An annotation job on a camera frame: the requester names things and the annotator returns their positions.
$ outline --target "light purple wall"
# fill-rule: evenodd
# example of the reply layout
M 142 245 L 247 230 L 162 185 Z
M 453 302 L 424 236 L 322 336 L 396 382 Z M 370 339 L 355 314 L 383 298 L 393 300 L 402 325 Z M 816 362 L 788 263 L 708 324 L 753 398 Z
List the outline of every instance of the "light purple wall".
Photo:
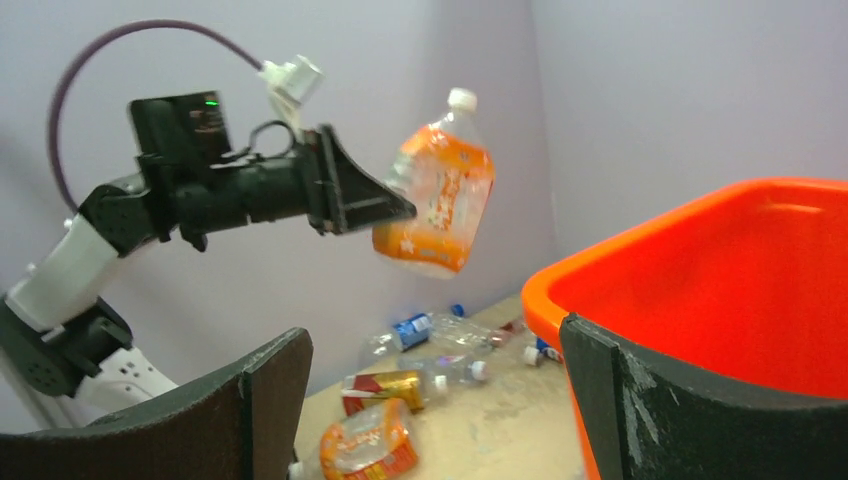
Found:
M 527 2 L 5 2 L 0 288 L 17 281 L 62 234 L 67 212 L 53 190 L 44 145 L 49 94 L 60 72 L 105 30 L 154 17 L 214 27 L 277 63 L 309 56 L 328 77 L 307 104 L 306 123 L 333 123 L 348 152 L 378 176 L 405 137 L 444 110 L 451 87 L 472 88 L 499 175 L 472 259 L 451 282 L 386 265 L 372 254 L 368 234 L 321 239 L 303 218 L 212 235 L 203 255 L 179 241 L 149 252 L 105 298 L 176 381 L 304 326 L 315 342 L 314 390 L 350 373 L 366 334 L 393 318 L 455 301 L 477 310 L 518 291 L 555 258 Z M 221 91 L 237 143 L 272 116 L 255 73 L 197 35 L 145 32 L 96 57 L 73 88 L 63 122 L 62 152 L 76 197 L 134 171 L 127 102 L 205 89 Z M 12 414 L 3 410 L 0 430 Z
M 848 177 L 848 2 L 533 9 L 561 255 L 742 179 Z

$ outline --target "table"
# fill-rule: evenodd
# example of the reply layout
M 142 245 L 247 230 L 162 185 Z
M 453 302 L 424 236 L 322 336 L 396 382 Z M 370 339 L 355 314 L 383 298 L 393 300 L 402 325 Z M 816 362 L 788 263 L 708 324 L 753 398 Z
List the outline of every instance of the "table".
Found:
M 516 295 L 472 318 L 497 327 L 521 311 Z M 366 371 L 392 370 L 394 362 L 386 359 Z M 321 435 L 344 417 L 339 390 L 333 385 L 304 402 L 295 446 L 307 465 L 312 463 L 309 470 L 317 463 Z M 429 406 L 415 416 L 413 427 L 421 461 L 403 480 L 570 479 L 582 468 L 565 370 L 547 359 L 539 368 L 517 359 L 485 387 Z

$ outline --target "bottle cap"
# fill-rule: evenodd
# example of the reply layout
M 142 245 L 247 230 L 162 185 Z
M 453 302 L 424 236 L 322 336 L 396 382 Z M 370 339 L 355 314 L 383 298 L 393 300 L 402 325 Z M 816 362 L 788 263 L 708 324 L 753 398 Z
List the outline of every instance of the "bottle cap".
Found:
M 306 468 L 303 467 L 303 462 L 295 462 L 289 465 L 289 475 L 286 478 L 290 480 L 305 480 Z
M 540 352 L 538 348 L 534 346 L 527 346 L 527 348 L 524 349 L 524 363 L 527 365 L 536 367 L 539 365 L 539 360 L 541 359 L 542 352 Z
M 447 395 L 448 393 L 448 377 L 444 375 L 436 375 L 433 379 L 433 385 L 436 386 L 436 393 L 439 395 Z
M 474 112 L 477 110 L 477 95 L 464 88 L 451 89 L 451 93 L 448 95 L 448 105 L 451 108 Z
M 482 360 L 471 362 L 471 378 L 478 382 L 485 382 L 489 379 L 489 367 L 486 362 Z

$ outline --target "black bracket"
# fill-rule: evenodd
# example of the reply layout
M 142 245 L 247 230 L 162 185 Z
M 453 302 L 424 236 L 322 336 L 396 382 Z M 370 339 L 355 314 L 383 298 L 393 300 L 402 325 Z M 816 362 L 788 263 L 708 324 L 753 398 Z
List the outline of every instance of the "black bracket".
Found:
M 130 113 L 140 173 L 97 187 L 80 207 L 121 257 L 169 241 L 175 228 L 202 252 L 208 233 L 250 223 L 306 215 L 319 234 L 342 235 L 416 214 L 347 155 L 330 125 L 263 157 L 230 152 L 215 92 L 136 100 Z
M 44 395 L 73 397 L 84 377 L 97 376 L 100 363 L 119 348 L 131 348 L 132 340 L 129 325 L 99 298 L 64 328 L 46 333 L 30 328 L 0 302 L 0 347 Z

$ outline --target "white bottle cap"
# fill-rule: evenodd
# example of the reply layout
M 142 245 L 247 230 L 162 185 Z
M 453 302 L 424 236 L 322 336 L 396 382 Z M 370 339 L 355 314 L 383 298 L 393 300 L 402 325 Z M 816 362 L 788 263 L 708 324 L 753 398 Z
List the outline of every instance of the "white bottle cap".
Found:
M 542 359 L 542 352 L 538 348 L 528 346 L 524 349 L 524 363 L 531 367 L 539 366 L 539 360 Z
M 486 366 L 486 362 L 482 360 L 471 362 L 471 377 L 478 382 L 485 382 L 488 380 L 489 368 Z
M 306 480 L 306 468 L 304 468 L 303 462 L 295 462 L 289 465 L 289 476 L 287 478 L 290 480 Z
M 451 93 L 448 95 L 448 105 L 451 108 L 474 112 L 477 110 L 477 95 L 464 88 L 451 89 Z
M 436 386 L 436 393 L 439 395 L 448 394 L 448 377 L 444 375 L 436 375 L 433 379 L 433 385 Z
M 259 76 L 274 93 L 288 99 L 295 108 L 299 108 L 309 98 L 324 78 L 321 70 L 303 55 L 283 65 L 266 61 L 262 64 Z

